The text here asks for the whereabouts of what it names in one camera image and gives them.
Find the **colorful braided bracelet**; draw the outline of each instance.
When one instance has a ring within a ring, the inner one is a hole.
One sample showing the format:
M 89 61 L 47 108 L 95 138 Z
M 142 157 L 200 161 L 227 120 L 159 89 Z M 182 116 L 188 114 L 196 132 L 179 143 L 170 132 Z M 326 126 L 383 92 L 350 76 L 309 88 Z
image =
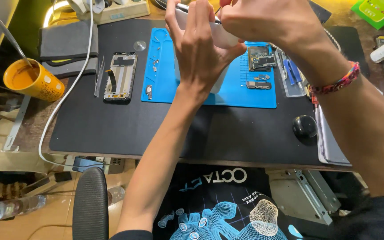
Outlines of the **colorful braided bracelet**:
M 323 87 L 317 87 L 317 86 L 310 86 L 309 91 L 313 94 L 329 94 L 335 91 L 338 91 L 349 84 L 351 84 L 355 79 L 358 78 L 358 75 L 360 74 L 360 68 L 359 68 L 359 62 L 350 62 L 352 65 L 352 69 L 349 71 L 346 76 L 344 76 L 342 79 L 337 81 L 334 84 L 323 86 Z

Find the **blue silicone repair mat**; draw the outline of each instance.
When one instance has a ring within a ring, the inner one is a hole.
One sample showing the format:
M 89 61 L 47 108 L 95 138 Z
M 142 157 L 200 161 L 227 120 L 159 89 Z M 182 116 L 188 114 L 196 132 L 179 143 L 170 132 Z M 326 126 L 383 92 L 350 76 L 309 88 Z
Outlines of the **blue silicone repair mat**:
M 246 42 L 247 46 L 266 46 L 267 43 Z M 246 81 L 254 81 L 260 74 L 270 76 L 270 90 L 248 89 Z M 152 85 L 152 99 L 146 94 L 146 86 Z M 166 29 L 153 28 L 146 61 L 145 78 L 143 82 L 143 102 L 173 102 L 179 82 L 174 76 L 174 49 Z M 205 105 L 222 105 L 249 108 L 276 108 L 274 69 L 267 72 L 250 72 L 248 67 L 248 52 L 236 58 L 230 64 L 226 77 L 218 94 L 210 94 Z

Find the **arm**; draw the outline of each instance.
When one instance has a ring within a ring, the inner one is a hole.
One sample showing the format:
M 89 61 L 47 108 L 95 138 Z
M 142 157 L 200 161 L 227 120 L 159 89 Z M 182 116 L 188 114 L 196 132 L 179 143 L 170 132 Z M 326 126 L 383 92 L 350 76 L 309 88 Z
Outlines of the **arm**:
M 209 19 L 214 21 L 215 15 L 207 0 L 190 4 L 186 30 L 180 30 L 174 12 L 179 1 L 168 1 L 166 22 L 179 61 L 180 85 L 128 185 L 118 232 L 152 232 L 195 113 L 222 70 L 246 50 L 240 43 L 228 50 L 214 46 Z
M 220 3 L 224 7 L 219 18 L 227 31 L 244 40 L 281 47 L 311 84 L 333 84 L 351 69 L 306 0 Z M 317 97 L 340 149 L 371 195 L 384 196 L 384 97 L 363 76 L 346 88 Z

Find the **yellow mug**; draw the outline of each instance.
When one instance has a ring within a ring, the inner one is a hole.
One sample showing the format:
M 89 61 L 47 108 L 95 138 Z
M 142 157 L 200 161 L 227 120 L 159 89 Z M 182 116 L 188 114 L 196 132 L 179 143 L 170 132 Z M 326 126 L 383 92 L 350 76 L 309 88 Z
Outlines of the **yellow mug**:
M 63 83 L 39 62 L 28 58 L 33 69 L 24 59 L 11 64 L 4 73 L 4 84 L 11 90 L 45 101 L 56 101 L 64 93 Z

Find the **hand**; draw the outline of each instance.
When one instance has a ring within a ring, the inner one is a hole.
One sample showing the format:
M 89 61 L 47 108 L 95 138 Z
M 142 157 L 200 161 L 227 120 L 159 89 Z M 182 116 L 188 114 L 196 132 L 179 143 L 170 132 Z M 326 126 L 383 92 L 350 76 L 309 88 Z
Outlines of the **hand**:
M 223 28 L 246 41 L 265 41 L 281 48 L 329 40 L 307 0 L 220 0 Z
M 176 19 L 176 4 L 180 0 L 168 0 L 166 28 L 173 39 L 179 62 L 179 90 L 187 91 L 199 103 L 203 103 L 223 69 L 246 51 L 243 43 L 229 49 L 214 46 L 210 22 L 215 21 L 214 9 L 208 0 L 197 0 L 189 5 L 186 30 L 181 30 Z

